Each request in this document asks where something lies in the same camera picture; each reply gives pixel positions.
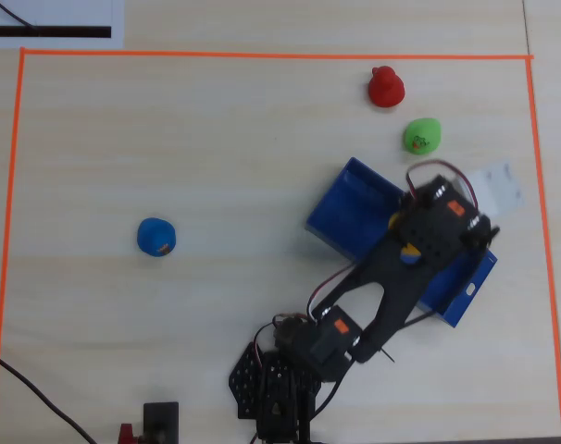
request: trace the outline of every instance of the wooden table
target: wooden table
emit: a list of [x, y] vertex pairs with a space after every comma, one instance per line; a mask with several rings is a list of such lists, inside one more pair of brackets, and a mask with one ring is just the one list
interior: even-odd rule
[[[130, 2], [127, 47], [525, 54], [521, 2], [499, 3]], [[389, 112], [365, 100], [383, 63], [407, 92]], [[0, 269], [16, 71], [0, 52]], [[527, 86], [523, 60], [29, 55], [3, 356], [100, 442], [167, 400], [181, 403], [181, 442], [248, 441], [227, 374], [259, 325], [303, 309], [344, 263], [303, 230], [307, 214], [353, 155], [404, 187], [417, 159], [402, 130], [437, 117], [439, 157], [464, 170], [509, 159], [527, 204], [498, 221], [499, 264], [458, 328], [427, 321], [390, 341], [396, 364], [357, 365], [314, 438], [561, 434]], [[135, 247], [147, 216], [178, 230], [165, 260]], [[0, 442], [26, 439], [81, 442], [2, 372]]]

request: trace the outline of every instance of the orange tape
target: orange tape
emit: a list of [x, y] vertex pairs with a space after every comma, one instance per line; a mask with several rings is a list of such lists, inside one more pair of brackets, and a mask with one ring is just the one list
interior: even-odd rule
[[536, 102], [533, 92], [533, 78], [531, 76], [531, 60], [525, 59], [525, 70], [528, 77], [528, 97], [530, 99], [531, 136], [533, 137], [533, 152], [536, 159], [538, 176], [538, 192], [540, 194], [540, 210], [542, 212], [543, 246], [546, 253], [546, 267], [548, 269], [548, 289], [550, 292], [550, 310], [552, 314], [552, 333], [555, 342], [556, 385], [558, 388], [558, 404], [561, 422], [561, 347], [560, 328], [558, 327], [558, 310], [556, 304], [555, 271], [552, 264], [552, 249], [550, 247], [550, 230], [548, 229], [548, 212], [546, 210], [546, 196], [543, 188], [542, 155], [540, 153], [540, 136], [538, 120], [536, 118]]
[[224, 53], [208, 51], [98, 51], [86, 49], [26, 49], [26, 54], [38, 56], [160, 56], [216, 58], [276, 58], [302, 60], [527, 60], [533, 55], [450, 55], [450, 54], [283, 54], [283, 53]]
[[18, 85], [15, 92], [15, 107], [13, 109], [13, 133], [11, 135], [11, 155], [9, 157], [9, 178], [6, 186], [5, 206], [5, 234], [3, 237], [3, 260], [1, 263], [0, 283], [0, 355], [1, 339], [3, 337], [3, 317], [5, 314], [6, 272], [9, 262], [9, 241], [11, 237], [11, 210], [13, 207], [13, 182], [15, 178], [15, 159], [18, 150], [19, 110], [21, 109], [21, 91], [23, 90], [23, 66], [25, 50], [19, 50]]
[[540, 194], [540, 207], [542, 211], [542, 230], [546, 265], [548, 271], [548, 286], [550, 291], [550, 306], [552, 326], [555, 343], [556, 382], [558, 388], [558, 402], [561, 418], [561, 347], [558, 327], [558, 312], [555, 297], [555, 280], [550, 246], [550, 233], [548, 229], [548, 216], [543, 187], [542, 157], [540, 153], [540, 140], [536, 120], [536, 108], [531, 76], [531, 60], [533, 55], [356, 55], [356, 54], [260, 54], [260, 53], [221, 53], [221, 52], [195, 52], [195, 51], [95, 51], [95, 50], [54, 50], [54, 49], [25, 49], [19, 50], [18, 81], [15, 94], [15, 108], [13, 112], [13, 132], [11, 138], [11, 153], [9, 158], [9, 172], [6, 192], [5, 233], [3, 238], [3, 259], [1, 264], [0, 281], [0, 354], [3, 335], [3, 321], [6, 298], [6, 276], [8, 269], [9, 244], [11, 235], [11, 213], [13, 206], [13, 189], [15, 179], [15, 163], [19, 135], [19, 111], [21, 109], [21, 93], [23, 90], [23, 70], [25, 55], [39, 56], [164, 56], [164, 57], [218, 57], [218, 58], [268, 58], [268, 59], [304, 59], [304, 60], [525, 60], [528, 80], [528, 95], [530, 99], [531, 130], [535, 154], [538, 188]]

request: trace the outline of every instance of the blue tray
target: blue tray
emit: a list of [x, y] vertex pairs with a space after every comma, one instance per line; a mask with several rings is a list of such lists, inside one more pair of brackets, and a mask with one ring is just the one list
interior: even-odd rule
[[[403, 194], [352, 157], [307, 219], [306, 228], [346, 257], [360, 260], [387, 231], [390, 217], [400, 209]], [[488, 251], [478, 268], [475, 261], [465, 254], [458, 257], [429, 284], [418, 307], [436, 309], [471, 282], [439, 312], [445, 322], [455, 327], [494, 267], [496, 257]]]

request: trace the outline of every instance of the electrical cable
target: electrical cable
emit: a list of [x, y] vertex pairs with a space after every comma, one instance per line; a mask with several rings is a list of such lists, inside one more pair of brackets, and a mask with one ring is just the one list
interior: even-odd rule
[[5, 13], [8, 14], [9, 16], [11, 16], [13, 19], [15, 19], [19, 23], [21, 23], [23, 26], [26, 26], [26, 27], [30, 28], [31, 30], [36, 30], [37, 29], [37, 27], [32, 25], [31, 23], [29, 23], [29, 21], [25, 21], [23, 18], [19, 17], [18, 15], [14, 14], [13, 12], [11, 12], [1, 2], [0, 2], [0, 8], [3, 9], [5, 11]]
[[338, 388], [340, 387], [340, 385], [343, 382], [344, 377], [346, 376], [346, 373], [348, 373], [348, 371], [351, 369], [351, 367], [353, 366], [353, 364], [355, 363], [355, 361], [351, 361], [348, 364], [348, 368], [346, 369], [346, 372], [344, 373], [344, 375], [337, 380], [334, 383], [334, 387], [332, 387], [332, 390], [330, 391], [330, 393], [328, 394], [328, 397], [321, 403], [321, 405], [319, 407], [317, 407], [316, 411], [314, 412], [314, 414], [312, 415], [311, 419], [313, 420], [316, 416], [318, 416], [320, 413], [323, 412], [323, 410], [328, 407], [328, 404], [330, 404], [330, 401], [332, 401], [332, 398], [334, 398], [334, 395], [336, 394], [336, 392], [338, 391]]
[[466, 184], [467, 190], [469, 191], [470, 196], [472, 196], [472, 201], [474, 202], [474, 206], [478, 210], [478, 198], [476, 197], [476, 193], [474, 192], [474, 188], [472, 187], [472, 184], [470, 183], [469, 179], [466, 177], [464, 173], [462, 173], [462, 171], [457, 166], [452, 165], [449, 162], [446, 162], [441, 159], [423, 160], [422, 162], [418, 162], [417, 164], [414, 164], [406, 171], [406, 182], [408, 184], [408, 187], [410, 188], [410, 194], [412, 194], [412, 197], [416, 199], [418, 197], [418, 194], [417, 194], [417, 189], [414, 186], [414, 183], [412, 183], [412, 179], [410, 178], [410, 172], [413, 171], [414, 169], [417, 169], [418, 167], [424, 167], [426, 165], [441, 165], [443, 167], [447, 167], [451, 169], [454, 173], [456, 173], [456, 175], [459, 176]]
[[312, 305], [314, 300], [316, 299], [316, 297], [318, 296], [318, 293], [321, 291], [321, 289], [323, 289], [327, 284], [329, 284], [331, 281], [333, 281], [338, 275], [342, 274], [343, 272], [345, 272], [346, 270], [348, 270], [350, 267], [352, 267], [354, 264], [349, 264], [343, 268], [341, 268], [340, 270], [338, 270], [336, 273], [334, 273], [333, 275], [331, 275], [330, 277], [328, 277], [326, 280], [324, 280], [321, 284], [319, 284], [315, 290], [313, 290], [313, 292], [311, 293], [311, 296], [309, 296], [309, 301], [307, 301], [307, 316], [309, 317], [309, 319], [313, 322], [317, 322], [316, 319], [314, 318], [314, 316], [311, 314], [311, 310], [312, 310]]
[[30, 380], [25, 377], [24, 375], [22, 375], [20, 372], [18, 372], [15, 368], [13, 368], [11, 365], [7, 364], [5, 361], [3, 361], [0, 358], [0, 365], [5, 368], [7, 370], [7, 372], [9, 372], [10, 374], [12, 374], [14, 377], [16, 377], [17, 379], [19, 379], [23, 384], [25, 384], [27, 386], [28, 389], [30, 389], [31, 391], [33, 391], [33, 393], [42, 400], [42, 402], [44, 404], [46, 404], [46, 406], [52, 410], [60, 419], [62, 419], [63, 421], [65, 421], [69, 426], [73, 427], [77, 433], [79, 433], [87, 442], [89, 442], [89, 444], [97, 444], [95, 442], [95, 440], [90, 437], [88, 435], [88, 433], [83, 430], [81, 428], [80, 425], [78, 425], [75, 421], [73, 421], [72, 419], [70, 419], [65, 413], [63, 413], [58, 407], [56, 407], [48, 398], [45, 397], [45, 395], [36, 387], [33, 385], [33, 383], [30, 382]]
[[272, 322], [268, 322], [267, 324], [263, 325], [261, 328], [258, 329], [256, 334], [254, 335], [254, 354], [256, 355], [256, 362], [258, 363], [258, 367], [262, 369], [262, 361], [260, 361], [260, 353], [258, 353], [258, 335], [262, 332], [262, 330], [266, 327], [273, 326]]

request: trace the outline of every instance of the red wire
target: red wire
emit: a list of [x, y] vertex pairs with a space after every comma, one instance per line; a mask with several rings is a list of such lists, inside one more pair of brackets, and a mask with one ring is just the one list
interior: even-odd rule
[[338, 270], [336, 273], [334, 273], [332, 276], [328, 277], [326, 280], [324, 280], [321, 284], [319, 284], [315, 290], [313, 290], [313, 292], [311, 293], [311, 296], [309, 296], [309, 301], [307, 302], [307, 316], [309, 316], [309, 318], [313, 321], [314, 319], [312, 318], [311, 314], [310, 314], [310, 310], [309, 310], [309, 306], [311, 305], [311, 303], [316, 299], [316, 296], [318, 296], [318, 293], [321, 289], [323, 289], [327, 284], [329, 284], [332, 280], [334, 280], [338, 275], [340, 275], [341, 273], [344, 273], [346, 270], [348, 270], [351, 266], [353, 266], [353, 264], [349, 264], [347, 266], [345, 266], [344, 268], [341, 268], [340, 270]]
[[474, 201], [474, 206], [478, 210], [478, 198], [476, 197], [476, 193], [474, 192], [474, 188], [472, 187], [472, 184], [470, 183], [469, 179], [466, 177], [464, 173], [461, 172], [461, 170], [457, 166], [454, 166], [449, 162], [446, 162], [441, 159], [431, 159], [431, 160], [424, 160], [422, 162], [418, 162], [417, 164], [414, 164], [406, 171], [406, 182], [408, 183], [408, 187], [410, 188], [410, 194], [412, 194], [412, 197], [416, 199], [418, 195], [417, 195], [417, 189], [414, 186], [414, 183], [412, 183], [412, 179], [410, 178], [410, 172], [414, 169], [417, 169], [418, 167], [423, 167], [426, 165], [441, 165], [451, 169], [454, 173], [456, 173], [456, 175], [459, 176], [466, 183], [467, 190], [469, 191], [470, 196], [472, 196], [472, 201]]

